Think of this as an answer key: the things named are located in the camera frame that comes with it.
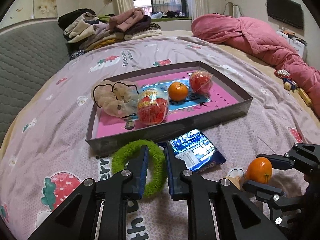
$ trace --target orange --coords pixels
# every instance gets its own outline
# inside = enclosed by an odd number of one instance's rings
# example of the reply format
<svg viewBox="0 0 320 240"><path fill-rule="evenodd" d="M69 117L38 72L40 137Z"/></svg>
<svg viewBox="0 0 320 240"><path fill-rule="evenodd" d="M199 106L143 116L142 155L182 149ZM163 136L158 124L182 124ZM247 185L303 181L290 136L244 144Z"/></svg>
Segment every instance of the orange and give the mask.
<svg viewBox="0 0 320 240"><path fill-rule="evenodd" d="M173 101L182 101L188 95L188 87L180 82L173 82L169 88L169 97Z"/></svg>
<svg viewBox="0 0 320 240"><path fill-rule="evenodd" d="M246 179L253 180L258 183L268 184L272 175L271 162L264 157L254 159L245 173Z"/></svg>

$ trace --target window sill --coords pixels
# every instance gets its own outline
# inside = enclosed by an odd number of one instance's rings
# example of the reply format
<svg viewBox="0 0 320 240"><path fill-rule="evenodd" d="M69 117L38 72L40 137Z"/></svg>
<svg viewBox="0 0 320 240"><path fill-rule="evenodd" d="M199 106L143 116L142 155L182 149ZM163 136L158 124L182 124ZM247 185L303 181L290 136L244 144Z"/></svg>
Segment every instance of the window sill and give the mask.
<svg viewBox="0 0 320 240"><path fill-rule="evenodd" d="M168 22L168 21L191 21L191 17L185 18L161 18L161 19L152 19L151 22Z"/></svg>

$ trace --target pink blanket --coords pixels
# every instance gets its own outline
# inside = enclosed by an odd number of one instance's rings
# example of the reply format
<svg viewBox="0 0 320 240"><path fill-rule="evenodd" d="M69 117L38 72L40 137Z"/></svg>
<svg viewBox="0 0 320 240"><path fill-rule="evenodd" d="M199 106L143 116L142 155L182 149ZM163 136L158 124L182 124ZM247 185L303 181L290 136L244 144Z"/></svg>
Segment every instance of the pink blanket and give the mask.
<svg viewBox="0 0 320 240"><path fill-rule="evenodd" d="M195 37L213 43L224 43L268 63L275 69L285 69L313 102L320 117L320 71L308 66L287 41L272 27L250 17L233 18L207 14L192 22Z"/></svg>

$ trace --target snack wrapper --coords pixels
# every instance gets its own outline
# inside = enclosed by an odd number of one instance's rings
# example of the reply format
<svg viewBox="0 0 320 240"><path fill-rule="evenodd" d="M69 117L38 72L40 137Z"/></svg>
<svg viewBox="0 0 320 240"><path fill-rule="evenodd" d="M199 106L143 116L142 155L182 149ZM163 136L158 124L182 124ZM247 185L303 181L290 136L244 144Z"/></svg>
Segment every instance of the snack wrapper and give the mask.
<svg viewBox="0 0 320 240"><path fill-rule="evenodd" d="M168 113L169 95L165 87L149 88L138 97L137 116L141 123L154 125L163 122Z"/></svg>
<svg viewBox="0 0 320 240"><path fill-rule="evenodd" d="M207 71L198 70L192 73L189 78L192 92L199 95L208 94L213 85L212 74Z"/></svg>
<svg viewBox="0 0 320 240"><path fill-rule="evenodd" d="M201 172L226 162L220 151L198 129L185 133L170 143L174 157L184 160L188 170Z"/></svg>

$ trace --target pink coat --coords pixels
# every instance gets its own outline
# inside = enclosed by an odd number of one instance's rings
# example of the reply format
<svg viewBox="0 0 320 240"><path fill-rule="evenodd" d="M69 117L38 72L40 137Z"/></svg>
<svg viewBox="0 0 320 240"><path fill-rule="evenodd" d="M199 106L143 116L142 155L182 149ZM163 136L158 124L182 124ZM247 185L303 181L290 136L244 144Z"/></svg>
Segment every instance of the pink coat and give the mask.
<svg viewBox="0 0 320 240"><path fill-rule="evenodd" d="M135 23L140 21L144 16L144 10L142 8L133 8L117 16L113 16L109 19L110 30L117 28L118 30L125 32Z"/></svg>
<svg viewBox="0 0 320 240"><path fill-rule="evenodd" d="M314 111L320 117L320 71L304 63L296 50L269 24L250 17L207 14L196 18L191 30L197 38L224 43L257 57L277 70L287 70L309 95Z"/></svg>

